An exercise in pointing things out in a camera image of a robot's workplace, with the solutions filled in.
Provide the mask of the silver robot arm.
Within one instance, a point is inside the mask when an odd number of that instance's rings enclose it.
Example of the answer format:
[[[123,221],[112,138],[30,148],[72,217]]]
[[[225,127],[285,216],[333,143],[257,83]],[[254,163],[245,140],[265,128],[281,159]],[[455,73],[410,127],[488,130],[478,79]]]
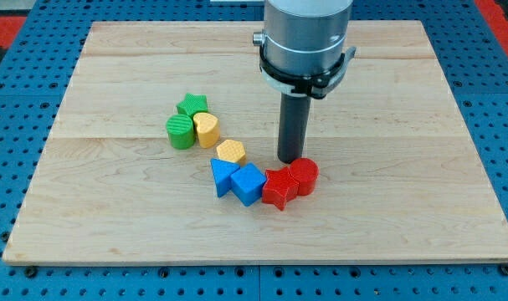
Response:
[[[341,81],[356,49],[343,50],[352,0],[266,0],[253,35],[265,82],[281,94],[323,99]]]

